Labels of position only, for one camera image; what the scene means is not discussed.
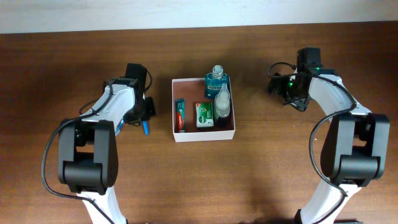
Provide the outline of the blue white toothbrush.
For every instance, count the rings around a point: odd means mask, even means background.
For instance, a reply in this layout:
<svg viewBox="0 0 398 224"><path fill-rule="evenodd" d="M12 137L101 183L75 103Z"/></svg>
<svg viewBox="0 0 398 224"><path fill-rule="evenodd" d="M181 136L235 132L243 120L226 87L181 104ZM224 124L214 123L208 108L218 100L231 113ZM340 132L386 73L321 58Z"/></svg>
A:
<svg viewBox="0 0 398 224"><path fill-rule="evenodd" d="M120 120L118 125L115 127L115 131L114 131L115 136L117 136L121 132L123 125L124 125L124 120L122 119L122 120Z"/></svg>

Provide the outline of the green toothpaste box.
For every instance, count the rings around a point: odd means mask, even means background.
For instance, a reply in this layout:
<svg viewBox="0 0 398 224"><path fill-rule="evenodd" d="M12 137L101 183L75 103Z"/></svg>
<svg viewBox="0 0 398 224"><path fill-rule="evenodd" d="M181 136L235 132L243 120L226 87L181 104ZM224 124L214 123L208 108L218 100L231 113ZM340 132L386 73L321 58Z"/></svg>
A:
<svg viewBox="0 0 398 224"><path fill-rule="evenodd" d="M176 115L176 127L177 133L185 132L185 100L179 98L175 101L175 115Z"/></svg>

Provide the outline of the green white soap packet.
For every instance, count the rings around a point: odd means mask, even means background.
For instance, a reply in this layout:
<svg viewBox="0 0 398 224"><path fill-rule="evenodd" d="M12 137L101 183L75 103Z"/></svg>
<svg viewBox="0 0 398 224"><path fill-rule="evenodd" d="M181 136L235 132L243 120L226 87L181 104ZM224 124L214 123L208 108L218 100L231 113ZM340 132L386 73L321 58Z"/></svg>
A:
<svg viewBox="0 0 398 224"><path fill-rule="evenodd" d="M195 109L197 128L212 128L214 126L213 103L196 103Z"/></svg>

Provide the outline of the clear pump soap bottle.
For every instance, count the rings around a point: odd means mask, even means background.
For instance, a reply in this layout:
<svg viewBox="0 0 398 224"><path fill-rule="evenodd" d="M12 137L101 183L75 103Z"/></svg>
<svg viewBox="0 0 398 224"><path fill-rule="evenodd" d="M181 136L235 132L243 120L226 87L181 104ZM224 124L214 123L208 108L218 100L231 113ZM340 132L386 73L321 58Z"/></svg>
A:
<svg viewBox="0 0 398 224"><path fill-rule="evenodd" d="M219 93L215 96L214 107L215 123L219 128L225 127L229 123L230 97L228 85L226 83L222 84Z"/></svg>

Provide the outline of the blue mouthwash bottle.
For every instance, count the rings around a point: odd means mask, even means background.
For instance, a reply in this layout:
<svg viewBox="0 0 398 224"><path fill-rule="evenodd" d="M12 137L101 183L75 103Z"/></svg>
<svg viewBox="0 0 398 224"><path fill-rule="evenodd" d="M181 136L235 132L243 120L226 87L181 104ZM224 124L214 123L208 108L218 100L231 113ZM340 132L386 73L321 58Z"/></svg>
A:
<svg viewBox="0 0 398 224"><path fill-rule="evenodd" d="M215 65L212 72L205 75L205 97L214 100L225 83L229 86L229 75L224 72L221 65Z"/></svg>

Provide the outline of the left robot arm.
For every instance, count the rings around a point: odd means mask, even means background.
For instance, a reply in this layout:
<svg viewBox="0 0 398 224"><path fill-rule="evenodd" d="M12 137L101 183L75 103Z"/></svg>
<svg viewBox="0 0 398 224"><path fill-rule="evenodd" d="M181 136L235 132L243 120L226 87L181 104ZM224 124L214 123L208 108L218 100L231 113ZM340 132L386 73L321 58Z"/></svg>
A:
<svg viewBox="0 0 398 224"><path fill-rule="evenodd" d="M103 94L75 119L66 119L58 131L58 179L83 201L93 223L127 223L114 185L119 161L116 136L123 125L147 126L155 116L150 72L130 63L124 76L104 82Z"/></svg>

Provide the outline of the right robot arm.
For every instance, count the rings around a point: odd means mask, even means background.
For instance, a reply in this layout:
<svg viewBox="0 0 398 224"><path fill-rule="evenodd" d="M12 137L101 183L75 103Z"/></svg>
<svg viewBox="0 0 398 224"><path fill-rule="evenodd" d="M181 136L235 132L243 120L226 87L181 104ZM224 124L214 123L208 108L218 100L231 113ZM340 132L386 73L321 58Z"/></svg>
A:
<svg viewBox="0 0 398 224"><path fill-rule="evenodd" d="M323 67L319 48L300 49L290 67L291 74L269 75L267 92L301 112L316 101L325 113L308 141L310 161L321 181L293 221L336 223L348 200L383 175L390 121L359 103L336 70Z"/></svg>

